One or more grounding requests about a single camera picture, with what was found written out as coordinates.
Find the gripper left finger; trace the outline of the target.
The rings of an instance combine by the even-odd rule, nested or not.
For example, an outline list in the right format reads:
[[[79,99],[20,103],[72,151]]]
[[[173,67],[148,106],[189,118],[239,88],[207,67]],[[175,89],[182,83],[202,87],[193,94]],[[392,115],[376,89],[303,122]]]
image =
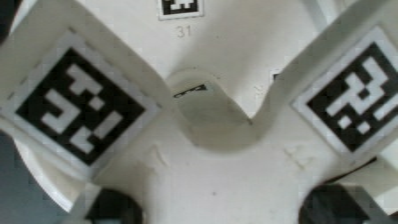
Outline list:
[[[118,190],[88,186],[61,224],[145,224],[141,205]]]

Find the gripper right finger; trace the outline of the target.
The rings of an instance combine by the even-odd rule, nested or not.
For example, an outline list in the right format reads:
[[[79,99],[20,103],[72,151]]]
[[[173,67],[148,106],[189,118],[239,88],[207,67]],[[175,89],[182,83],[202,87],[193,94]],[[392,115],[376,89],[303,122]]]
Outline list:
[[[299,210],[299,224],[398,224],[361,185],[324,184],[312,190]]]

